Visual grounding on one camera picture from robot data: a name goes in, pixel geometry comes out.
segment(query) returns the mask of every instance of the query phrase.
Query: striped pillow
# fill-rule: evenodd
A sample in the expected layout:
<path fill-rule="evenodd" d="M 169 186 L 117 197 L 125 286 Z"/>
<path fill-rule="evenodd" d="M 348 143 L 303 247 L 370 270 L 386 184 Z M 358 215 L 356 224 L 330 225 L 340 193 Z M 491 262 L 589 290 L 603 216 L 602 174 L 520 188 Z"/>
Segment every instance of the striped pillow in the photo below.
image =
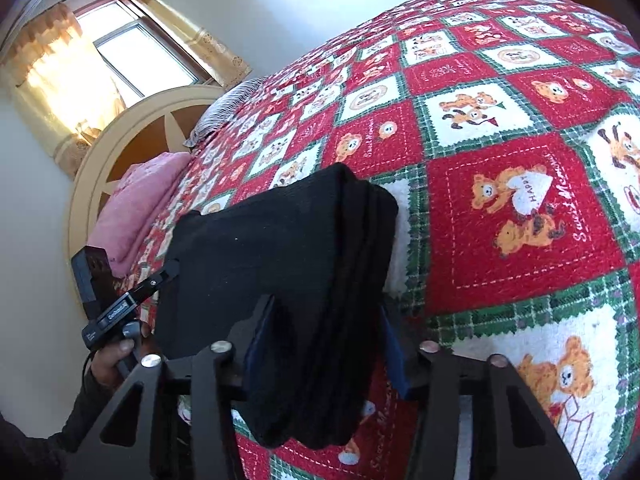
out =
<path fill-rule="evenodd" d="M 244 81 L 214 102 L 205 110 L 198 123 L 193 127 L 189 138 L 184 141 L 184 145 L 193 148 L 201 140 L 217 133 L 266 79 L 266 77 L 259 77 Z"/>

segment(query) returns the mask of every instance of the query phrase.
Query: quilt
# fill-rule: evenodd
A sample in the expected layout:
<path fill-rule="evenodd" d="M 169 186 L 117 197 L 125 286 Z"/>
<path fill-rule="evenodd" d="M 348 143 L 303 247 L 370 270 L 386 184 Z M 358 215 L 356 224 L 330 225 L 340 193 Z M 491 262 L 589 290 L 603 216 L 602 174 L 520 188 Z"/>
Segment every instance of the quilt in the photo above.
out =
<path fill-rule="evenodd" d="M 606 479 L 638 410 L 639 68 L 623 25 L 568 0 L 409 0 L 271 75 L 194 150 L 126 286 L 187 211 L 344 162 L 398 201 L 385 301 L 459 354 L 505 354 L 582 477 Z M 234 418 L 247 478 L 382 480 L 415 415 L 380 365 L 345 447 L 262 449 Z"/>

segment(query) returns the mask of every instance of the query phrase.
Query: metal screw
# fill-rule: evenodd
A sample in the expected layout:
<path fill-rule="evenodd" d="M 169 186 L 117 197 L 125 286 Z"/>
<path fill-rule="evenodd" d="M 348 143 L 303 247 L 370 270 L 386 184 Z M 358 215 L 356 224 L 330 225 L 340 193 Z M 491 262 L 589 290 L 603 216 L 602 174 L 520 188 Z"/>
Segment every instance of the metal screw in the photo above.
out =
<path fill-rule="evenodd" d="M 153 368 L 155 366 L 158 366 L 161 362 L 162 358 L 158 354 L 149 354 L 145 355 L 141 359 L 140 364 L 142 364 L 145 368 Z"/>
<path fill-rule="evenodd" d="M 229 352 L 231 350 L 231 343 L 229 341 L 216 341 L 211 346 L 211 351 L 216 354 L 223 354 L 224 352 Z"/>
<path fill-rule="evenodd" d="M 489 357 L 489 362 L 498 368 L 506 368 L 509 364 L 509 360 L 502 354 L 494 354 Z"/>
<path fill-rule="evenodd" d="M 440 345 L 435 341 L 423 341 L 420 343 L 420 350 L 427 352 L 427 354 L 435 354 L 440 350 Z"/>

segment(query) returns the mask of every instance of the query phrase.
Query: black sleeve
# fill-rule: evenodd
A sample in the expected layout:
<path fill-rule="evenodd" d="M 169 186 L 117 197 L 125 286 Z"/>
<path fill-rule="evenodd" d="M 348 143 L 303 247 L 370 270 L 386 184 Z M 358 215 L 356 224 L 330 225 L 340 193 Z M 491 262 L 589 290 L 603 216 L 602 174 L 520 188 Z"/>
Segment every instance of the black sleeve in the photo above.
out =
<path fill-rule="evenodd" d="M 29 438 L 0 414 L 0 469 L 12 480 L 59 480 L 65 455 L 78 450 L 95 419 L 111 397 L 97 383 L 91 371 L 84 377 L 84 389 L 60 433 L 49 438 Z"/>

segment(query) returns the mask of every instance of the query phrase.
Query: headboard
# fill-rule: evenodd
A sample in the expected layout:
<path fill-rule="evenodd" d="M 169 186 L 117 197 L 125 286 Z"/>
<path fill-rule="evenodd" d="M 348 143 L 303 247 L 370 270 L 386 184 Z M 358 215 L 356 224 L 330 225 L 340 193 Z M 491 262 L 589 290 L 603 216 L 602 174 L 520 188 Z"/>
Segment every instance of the headboard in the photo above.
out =
<path fill-rule="evenodd" d="M 91 147 L 76 174 L 66 229 L 67 261 L 86 244 L 98 213 L 129 166 L 182 145 L 204 110 L 224 93 L 208 85 L 165 90 L 128 108 Z"/>

